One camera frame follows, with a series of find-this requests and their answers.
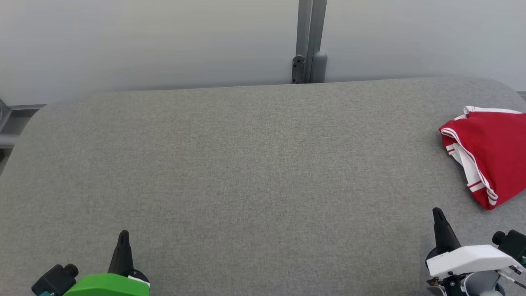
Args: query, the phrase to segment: green robot part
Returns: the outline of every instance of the green robot part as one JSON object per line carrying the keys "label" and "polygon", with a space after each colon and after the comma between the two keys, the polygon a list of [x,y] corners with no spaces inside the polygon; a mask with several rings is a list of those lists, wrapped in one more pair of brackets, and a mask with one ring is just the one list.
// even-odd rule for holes
{"label": "green robot part", "polygon": [[129,233],[121,231],[108,273],[91,274],[78,283],[78,269],[73,264],[56,265],[32,287],[37,296],[148,296],[146,276],[134,269]]}
{"label": "green robot part", "polygon": [[91,274],[83,277],[64,296],[148,296],[146,283],[114,273]]}

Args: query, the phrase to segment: padded table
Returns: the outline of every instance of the padded table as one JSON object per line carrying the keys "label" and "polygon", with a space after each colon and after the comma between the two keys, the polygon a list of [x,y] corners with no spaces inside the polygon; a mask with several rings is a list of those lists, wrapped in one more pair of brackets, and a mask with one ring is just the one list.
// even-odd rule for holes
{"label": "padded table", "polygon": [[441,145],[466,105],[526,112],[509,87],[456,77],[48,105],[0,177],[2,293],[31,295],[55,264],[107,272],[126,229],[153,296],[428,295],[433,207],[463,245],[526,232],[525,194],[484,210]]}

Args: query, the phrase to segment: red cloth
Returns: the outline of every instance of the red cloth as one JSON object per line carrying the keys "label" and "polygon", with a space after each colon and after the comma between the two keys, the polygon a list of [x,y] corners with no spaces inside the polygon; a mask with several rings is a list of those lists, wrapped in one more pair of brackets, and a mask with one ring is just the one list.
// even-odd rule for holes
{"label": "red cloth", "polygon": [[526,189],[526,113],[469,112],[439,130],[444,147],[458,143],[473,159],[484,187],[472,193],[485,209]]}

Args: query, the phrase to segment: gray wall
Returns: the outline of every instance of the gray wall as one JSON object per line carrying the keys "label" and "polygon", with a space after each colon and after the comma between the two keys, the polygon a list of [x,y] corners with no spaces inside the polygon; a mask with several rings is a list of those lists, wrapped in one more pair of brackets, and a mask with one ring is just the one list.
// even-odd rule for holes
{"label": "gray wall", "polygon": [[326,82],[475,75],[526,91],[524,0],[329,0]]}
{"label": "gray wall", "polygon": [[290,82],[298,0],[2,0],[0,98]]}

